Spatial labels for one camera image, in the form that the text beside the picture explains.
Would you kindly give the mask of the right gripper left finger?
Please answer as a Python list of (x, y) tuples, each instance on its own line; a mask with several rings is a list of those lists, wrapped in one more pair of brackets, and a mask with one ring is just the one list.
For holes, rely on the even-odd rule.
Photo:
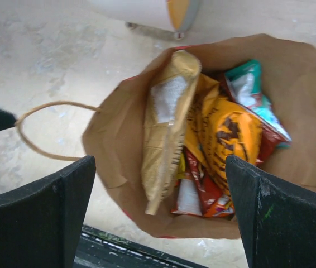
[(95, 158), (0, 194), (0, 267), (72, 267)]

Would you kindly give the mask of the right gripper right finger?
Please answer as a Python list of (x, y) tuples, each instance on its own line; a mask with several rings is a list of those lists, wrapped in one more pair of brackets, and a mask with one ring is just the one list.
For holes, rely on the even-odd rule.
[(316, 193), (237, 156), (226, 176), (249, 267), (316, 267)]

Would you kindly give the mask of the red doritos bag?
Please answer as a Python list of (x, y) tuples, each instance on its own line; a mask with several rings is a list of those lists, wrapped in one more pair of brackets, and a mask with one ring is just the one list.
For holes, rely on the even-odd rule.
[(171, 209), (172, 214), (206, 218), (234, 214), (231, 198), (223, 194), (206, 168), (187, 148), (181, 153), (175, 186), (178, 195)]

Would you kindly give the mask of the orange kettle chips bag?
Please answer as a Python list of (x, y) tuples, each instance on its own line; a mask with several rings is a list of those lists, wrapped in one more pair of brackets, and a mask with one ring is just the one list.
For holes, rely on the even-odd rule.
[(260, 152), (261, 121), (220, 90), (220, 83), (200, 74), (187, 115), (185, 146), (213, 181), (230, 194), (226, 158), (237, 156), (254, 165)]

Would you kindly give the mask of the red paper bag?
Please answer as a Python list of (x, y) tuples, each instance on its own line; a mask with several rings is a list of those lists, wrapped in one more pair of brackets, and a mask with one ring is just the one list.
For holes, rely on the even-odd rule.
[(225, 195), (229, 156), (255, 164), (262, 124), (222, 96), (205, 73), (226, 71), (248, 60), (262, 65), (262, 87), (292, 137), (262, 167), (316, 191), (316, 48), (269, 35), (170, 48), (133, 78), (122, 81), (93, 108), (82, 136), (87, 155), (116, 204), (144, 232), (158, 238), (235, 239), (230, 220), (170, 213), (180, 155), (188, 141), (213, 184)]

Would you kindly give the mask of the teal white snack bag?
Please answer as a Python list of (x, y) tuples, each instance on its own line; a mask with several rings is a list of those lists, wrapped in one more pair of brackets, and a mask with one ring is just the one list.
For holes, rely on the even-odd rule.
[(288, 148), (291, 137), (272, 111), (261, 86), (261, 64), (250, 60), (224, 73), (231, 99), (255, 114), (261, 121), (262, 137), (257, 163), (261, 164), (276, 148)]

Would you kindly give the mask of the tan snack bag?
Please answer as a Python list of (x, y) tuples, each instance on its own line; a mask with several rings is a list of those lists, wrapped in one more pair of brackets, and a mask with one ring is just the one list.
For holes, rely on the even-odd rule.
[(156, 214), (160, 203), (171, 193), (183, 150), (186, 118), (201, 70), (194, 55), (177, 50), (151, 83), (141, 168), (148, 215)]

